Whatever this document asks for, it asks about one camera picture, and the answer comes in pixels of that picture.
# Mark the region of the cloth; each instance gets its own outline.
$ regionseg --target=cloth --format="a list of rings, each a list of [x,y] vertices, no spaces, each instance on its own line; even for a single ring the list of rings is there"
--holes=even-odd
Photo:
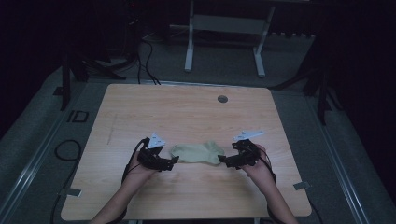
[[[214,141],[208,141],[203,144],[175,145],[170,153],[173,157],[179,156],[179,161],[220,164],[218,155],[223,156],[224,150]]]

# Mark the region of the wooden table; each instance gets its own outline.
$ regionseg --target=wooden table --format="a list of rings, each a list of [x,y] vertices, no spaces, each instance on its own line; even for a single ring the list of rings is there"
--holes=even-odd
[[[220,103],[224,95],[227,103]],[[277,185],[293,214],[308,216],[311,207],[288,139],[267,89],[213,86],[113,84],[106,91],[72,183],[80,197],[68,196],[65,220],[94,217],[120,187],[125,164],[137,143],[158,134],[170,158],[177,144],[214,140],[232,156],[233,138],[241,131],[265,131],[251,139],[267,148]],[[155,174],[128,206],[126,219],[268,217],[266,201],[246,173],[224,163],[175,164]]]

